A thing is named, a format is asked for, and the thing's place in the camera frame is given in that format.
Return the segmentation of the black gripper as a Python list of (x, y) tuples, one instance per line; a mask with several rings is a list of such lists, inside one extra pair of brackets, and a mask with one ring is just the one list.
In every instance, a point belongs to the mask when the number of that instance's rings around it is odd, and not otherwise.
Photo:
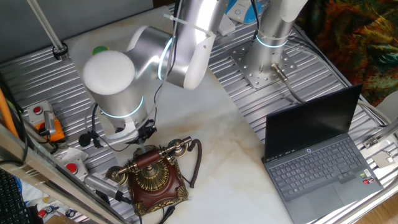
[(148, 119), (144, 125), (138, 130), (138, 137), (136, 137), (131, 144), (143, 144), (145, 143), (154, 133), (157, 132), (154, 119)]

